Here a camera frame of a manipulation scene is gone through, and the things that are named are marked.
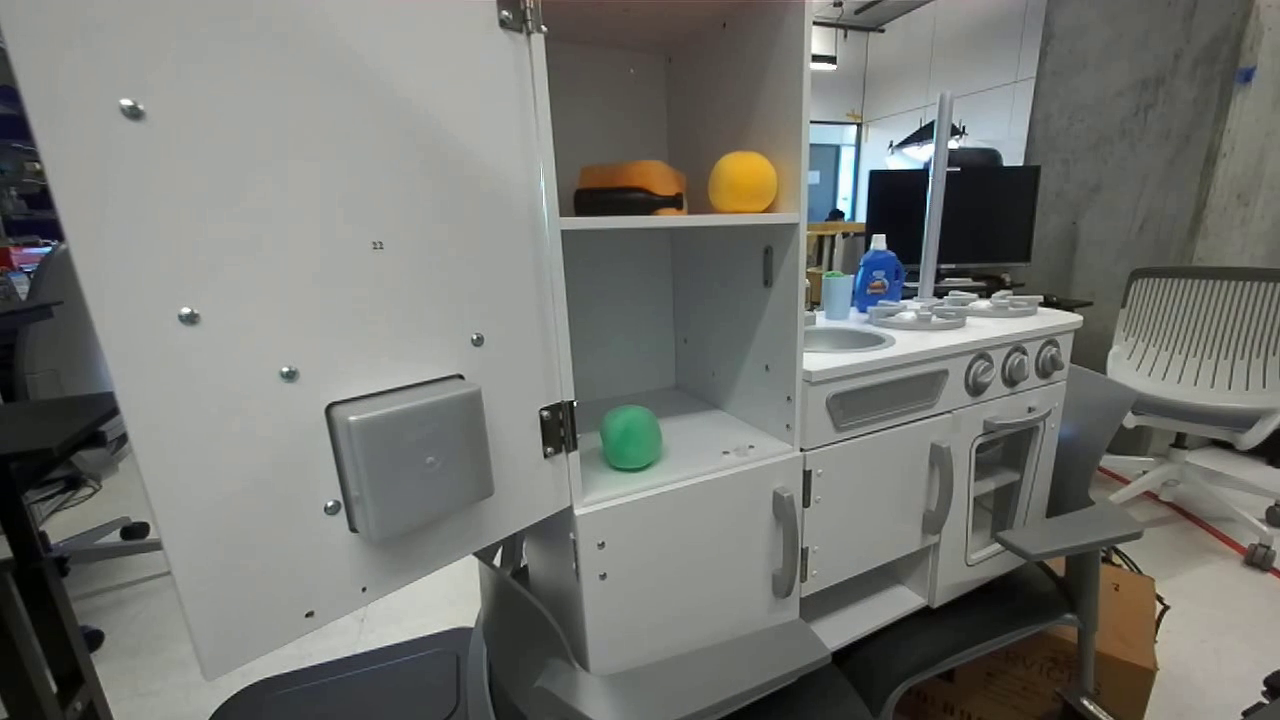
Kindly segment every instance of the green ball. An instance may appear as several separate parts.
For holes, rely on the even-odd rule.
[[[664,430],[642,403],[619,403],[598,422],[603,465],[615,470],[642,470],[664,454]]]

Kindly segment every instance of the blue bottle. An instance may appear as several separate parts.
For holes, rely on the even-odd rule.
[[[904,301],[904,263],[892,255],[884,231],[871,236],[852,280],[852,307],[868,313],[878,301]]]

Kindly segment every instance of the yellow ball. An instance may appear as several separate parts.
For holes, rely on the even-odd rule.
[[[716,213],[769,213],[775,202],[775,168],[760,152],[716,161],[709,195]]]

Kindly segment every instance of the oven handle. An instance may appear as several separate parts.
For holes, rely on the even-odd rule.
[[[924,510],[924,535],[943,531],[955,495],[955,451],[950,442],[927,442],[927,477],[935,477],[935,503]]]
[[[772,572],[772,597],[787,599],[797,591],[801,561],[801,510],[790,491],[772,491],[772,520],[782,528],[782,564]]]
[[[1051,407],[1019,414],[1019,419],[985,419],[985,430],[1015,430],[1015,426],[1027,426],[1027,422],[1045,422],[1047,414],[1051,414]]]

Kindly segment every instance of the cardboard box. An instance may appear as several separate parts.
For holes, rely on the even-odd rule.
[[[904,720],[1039,720],[1059,715],[1076,685],[1076,628],[1051,628],[910,689]],[[1116,720],[1144,720],[1157,685],[1157,582],[1103,566],[1094,631],[1094,700]]]

